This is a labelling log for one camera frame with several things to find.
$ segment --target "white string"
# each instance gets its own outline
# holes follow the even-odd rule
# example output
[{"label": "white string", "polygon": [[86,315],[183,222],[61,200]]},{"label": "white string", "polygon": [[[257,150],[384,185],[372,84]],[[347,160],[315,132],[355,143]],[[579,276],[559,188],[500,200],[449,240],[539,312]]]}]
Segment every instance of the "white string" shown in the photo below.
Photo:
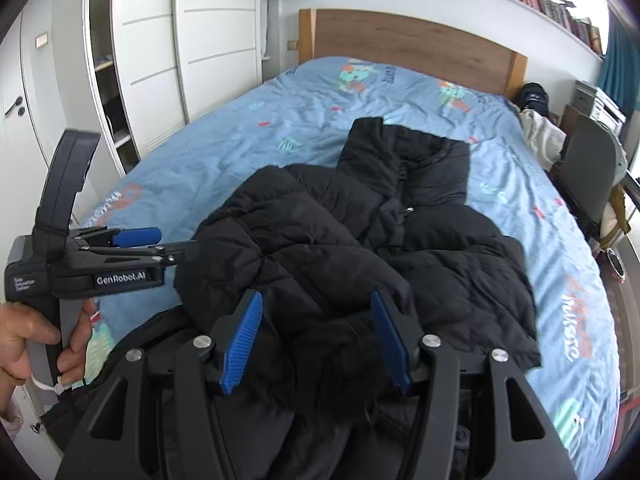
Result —
[{"label": "white string", "polygon": [[62,392],[64,392],[65,390],[68,390],[69,388],[71,388],[71,384],[68,384],[67,386],[65,386],[60,382],[61,380],[62,380],[62,377],[59,376],[58,383],[55,386],[49,386],[48,384],[41,383],[39,380],[37,380],[33,376],[33,374],[31,374],[31,381],[33,381],[34,386],[36,386],[37,388],[45,392],[54,392],[57,396],[61,395]]}]

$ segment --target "sliding wardrobe door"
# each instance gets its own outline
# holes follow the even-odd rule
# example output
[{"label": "sliding wardrobe door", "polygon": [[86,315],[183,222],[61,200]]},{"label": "sliding wardrobe door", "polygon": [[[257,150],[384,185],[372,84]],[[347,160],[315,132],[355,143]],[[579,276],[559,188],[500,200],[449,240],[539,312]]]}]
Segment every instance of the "sliding wardrobe door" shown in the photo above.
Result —
[{"label": "sliding wardrobe door", "polygon": [[182,98],[193,121],[262,80],[260,0],[174,0]]},{"label": "sliding wardrobe door", "polygon": [[184,126],[173,0],[111,0],[120,95],[140,158]]}]

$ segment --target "light switch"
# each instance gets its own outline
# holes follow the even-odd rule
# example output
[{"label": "light switch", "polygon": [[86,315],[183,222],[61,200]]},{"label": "light switch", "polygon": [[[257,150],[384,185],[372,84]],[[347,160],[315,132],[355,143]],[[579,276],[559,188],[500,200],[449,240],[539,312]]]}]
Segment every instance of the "light switch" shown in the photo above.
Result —
[{"label": "light switch", "polygon": [[45,46],[47,43],[49,43],[49,33],[45,32],[36,38],[36,49]]}]

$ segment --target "white wall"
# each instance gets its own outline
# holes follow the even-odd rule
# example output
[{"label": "white wall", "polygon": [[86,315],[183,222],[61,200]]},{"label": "white wall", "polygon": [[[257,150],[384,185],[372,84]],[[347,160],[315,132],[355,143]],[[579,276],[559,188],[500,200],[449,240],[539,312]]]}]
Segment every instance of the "white wall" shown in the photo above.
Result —
[{"label": "white wall", "polygon": [[595,82],[602,64],[589,47],[518,0],[269,0],[264,78],[298,63],[287,40],[298,38],[298,10],[309,7],[376,10],[444,23],[495,41],[529,58],[525,80],[539,82],[561,114],[576,79]]}]

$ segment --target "black door handle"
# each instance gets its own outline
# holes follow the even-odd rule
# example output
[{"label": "black door handle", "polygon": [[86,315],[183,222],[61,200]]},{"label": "black door handle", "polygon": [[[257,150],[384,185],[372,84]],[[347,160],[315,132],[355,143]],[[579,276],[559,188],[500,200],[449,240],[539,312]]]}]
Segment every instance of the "black door handle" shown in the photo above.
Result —
[{"label": "black door handle", "polygon": [[4,116],[7,117],[7,115],[9,115],[11,113],[11,110],[13,110],[15,107],[20,106],[22,104],[22,96],[19,96],[14,104],[11,105],[11,107],[4,113]]}]

